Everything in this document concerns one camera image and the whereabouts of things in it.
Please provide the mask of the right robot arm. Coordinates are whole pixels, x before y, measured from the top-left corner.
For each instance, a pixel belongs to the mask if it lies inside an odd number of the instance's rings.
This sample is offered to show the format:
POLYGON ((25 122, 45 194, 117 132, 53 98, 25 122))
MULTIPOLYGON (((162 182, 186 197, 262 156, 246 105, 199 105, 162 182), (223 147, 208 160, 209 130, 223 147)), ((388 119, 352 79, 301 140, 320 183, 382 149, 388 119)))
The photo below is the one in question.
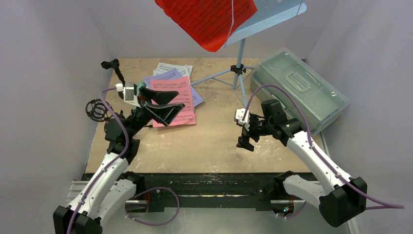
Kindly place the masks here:
POLYGON ((234 121, 242 128, 237 147, 254 151, 250 139, 272 136, 298 156, 318 180, 307 181, 287 171, 275 177, 273 193, 279 198, 298 196, 318 208, 321 216, 332 227, 339 227, 366 210, 366 198, 357 191, 367 192, 367 183, 353 178, 335 164, 304 131, 296 118, 288 119, 281 103, 267 100, 261 103, 263 116, 237 109, 234 121))

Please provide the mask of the teal toy microphone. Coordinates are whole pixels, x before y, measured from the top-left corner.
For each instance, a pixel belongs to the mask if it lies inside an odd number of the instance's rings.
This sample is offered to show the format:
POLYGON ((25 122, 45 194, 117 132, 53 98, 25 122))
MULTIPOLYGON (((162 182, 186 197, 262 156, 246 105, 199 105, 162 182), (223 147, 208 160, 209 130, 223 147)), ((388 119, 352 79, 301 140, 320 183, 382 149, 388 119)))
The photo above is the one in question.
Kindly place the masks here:
POLYGON ((145 84, 145 82, 143 82, 143 81, 141 81, 141 82, 139 82, 137 85, 136 85, 136 92, 135 92, 135 95, 136 96, 139 96, 139 94, 140 94, 140 89, 142 88, 142 87, 146 87, 146 84, 145 84))

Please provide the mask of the black round-base mic stand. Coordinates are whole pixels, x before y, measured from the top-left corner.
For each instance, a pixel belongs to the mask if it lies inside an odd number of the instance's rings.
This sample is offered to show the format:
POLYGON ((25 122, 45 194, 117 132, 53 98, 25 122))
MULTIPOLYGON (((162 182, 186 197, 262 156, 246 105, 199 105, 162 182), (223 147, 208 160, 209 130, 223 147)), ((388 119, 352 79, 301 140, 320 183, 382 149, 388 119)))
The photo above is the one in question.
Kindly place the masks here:
POLYGON ((100 65, 105 70, 113 69, 118 79, 120 80, 122 86, 125 86, 125 78, 120 71, 120 62, 117 58, 113 59, 112 61, 103 61, 100 65))

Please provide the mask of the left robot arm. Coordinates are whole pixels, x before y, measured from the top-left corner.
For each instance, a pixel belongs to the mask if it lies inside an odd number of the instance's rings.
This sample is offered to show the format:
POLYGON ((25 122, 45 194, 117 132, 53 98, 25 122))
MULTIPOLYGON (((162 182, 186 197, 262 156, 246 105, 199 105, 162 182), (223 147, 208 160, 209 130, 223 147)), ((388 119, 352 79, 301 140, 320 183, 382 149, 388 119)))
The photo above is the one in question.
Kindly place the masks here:
POLYGON ((140 199, 149 193, 144 178, 127 171, 140 145, 134 135, 152 120, 170 125, 184 109, 184 104, 173 103, 177 91, 154 91, 133 83, 117 84, 115 90, 134 109, 128 117, 113 113, 107 119, 106 154, 80 193, 67 206, 55 209, 53 223, 57 234, 100 234, 129 199, 140 199))

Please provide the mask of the red paper sheet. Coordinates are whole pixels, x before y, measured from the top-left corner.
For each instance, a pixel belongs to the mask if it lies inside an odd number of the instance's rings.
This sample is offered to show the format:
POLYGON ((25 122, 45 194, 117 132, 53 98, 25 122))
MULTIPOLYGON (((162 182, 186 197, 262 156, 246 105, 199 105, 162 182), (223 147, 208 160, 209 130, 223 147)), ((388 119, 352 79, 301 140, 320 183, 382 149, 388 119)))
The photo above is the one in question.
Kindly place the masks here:
POLYGON ((217 52, 257 11, 252 0, 157 0, 164 13, 208 52, 217 52))

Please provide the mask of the pink sheet music page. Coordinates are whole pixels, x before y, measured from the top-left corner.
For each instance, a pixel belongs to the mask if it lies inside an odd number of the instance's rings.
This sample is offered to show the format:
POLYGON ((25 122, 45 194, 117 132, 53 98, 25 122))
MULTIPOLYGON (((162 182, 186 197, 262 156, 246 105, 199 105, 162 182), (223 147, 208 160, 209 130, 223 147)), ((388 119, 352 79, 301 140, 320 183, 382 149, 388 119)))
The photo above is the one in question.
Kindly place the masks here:
POLYGON ((155 91, 177 91, 176 96, 170 103, 183 103, 185 107, 179 112, 169 126, 193 125, 196 123, 194 103, 188 77, 176 79, 155 79, 150 82, 150 88, 155 91))

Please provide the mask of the translucent green storage box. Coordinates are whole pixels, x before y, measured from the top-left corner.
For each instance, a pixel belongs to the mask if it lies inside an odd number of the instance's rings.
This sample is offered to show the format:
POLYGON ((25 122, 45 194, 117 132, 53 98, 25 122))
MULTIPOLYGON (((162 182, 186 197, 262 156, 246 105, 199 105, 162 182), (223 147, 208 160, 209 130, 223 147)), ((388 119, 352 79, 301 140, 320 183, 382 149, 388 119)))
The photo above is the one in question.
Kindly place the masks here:
POLYGON ((250 89, 261 100, 278 99, 289 114, 317 135, 333 123, 349 100, 287 48, 261 59, 250 73, 250 89))

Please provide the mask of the black tripod mic stand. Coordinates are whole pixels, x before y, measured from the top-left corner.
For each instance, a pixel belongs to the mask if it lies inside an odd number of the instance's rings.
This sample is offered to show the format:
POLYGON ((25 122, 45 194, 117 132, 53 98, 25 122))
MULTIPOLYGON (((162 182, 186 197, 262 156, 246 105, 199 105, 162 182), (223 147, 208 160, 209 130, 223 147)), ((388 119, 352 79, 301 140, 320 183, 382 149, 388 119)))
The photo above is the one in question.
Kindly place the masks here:
POLYGON ((139 107, 132 108, 129 115, 126 116, 122 109, 116 112, 108 102, 104 104, 101 99, 89 101, 86 104, 85 112, 92 121, 104 122, 106 130, 109 129, 109 126, 113 126, 120 131, 125 129, 138 132, 153 119, 147 110, 139 107))

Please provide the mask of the white sheet music page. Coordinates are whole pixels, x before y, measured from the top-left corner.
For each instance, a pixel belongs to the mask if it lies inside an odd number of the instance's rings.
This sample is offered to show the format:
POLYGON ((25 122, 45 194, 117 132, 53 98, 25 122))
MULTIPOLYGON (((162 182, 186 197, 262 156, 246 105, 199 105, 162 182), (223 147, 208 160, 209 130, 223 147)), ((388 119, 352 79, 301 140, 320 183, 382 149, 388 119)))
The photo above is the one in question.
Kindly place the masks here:
POLYGON ((169 63, 159 62, 156 69, 153 70, 152 75, 163 74, 167 71, 176 69, 182 76, 190 78, 193 66, 192 65, 174 65, 169 63))

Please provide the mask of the lavender sheet music page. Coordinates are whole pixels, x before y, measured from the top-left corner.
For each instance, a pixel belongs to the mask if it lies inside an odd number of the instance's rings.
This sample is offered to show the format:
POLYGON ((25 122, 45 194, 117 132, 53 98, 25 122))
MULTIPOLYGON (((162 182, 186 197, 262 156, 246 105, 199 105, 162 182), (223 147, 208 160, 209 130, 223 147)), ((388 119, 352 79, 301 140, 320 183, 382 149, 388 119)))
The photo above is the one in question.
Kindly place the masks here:
MULTIPOLYGON (((146 77, 143 78, 143 82, 145 82, 146 86, 149 88, 150 87, 150 82, 152 80, 171 80, 171 79, 178 79, 178 78, 182 78, 183 76, 176 70, 170 70, 167 71, 163 74, 159 74, 159 75, 155 75, 155 76, 151 76, 151 77, 146 77)), ((203 98, 199 95, 199 93, 191 86, 191 94, 192 94, 192 99, 193 99, 193 104, 194 106, 197 106, 199 104, 201 104, 204 100, 203 98)))

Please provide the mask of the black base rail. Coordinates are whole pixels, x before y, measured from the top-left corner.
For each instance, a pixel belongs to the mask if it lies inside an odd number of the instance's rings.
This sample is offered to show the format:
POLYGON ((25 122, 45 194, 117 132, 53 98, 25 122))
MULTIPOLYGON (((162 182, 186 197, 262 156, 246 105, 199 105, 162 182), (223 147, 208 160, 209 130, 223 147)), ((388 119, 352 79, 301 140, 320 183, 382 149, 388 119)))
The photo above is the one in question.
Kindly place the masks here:
POLYGON ((176 207, 175 196, 163 190, 170 188, 179 197, 180 208, 248 208, 255 211, 282 213, 300 208, 303 199, 278 189, 275 182, 280 173, 132 173, 119 179, 137 182, 136 191, 156 188, 148 195, 128 201, 147 201, 150 212, 176 207))

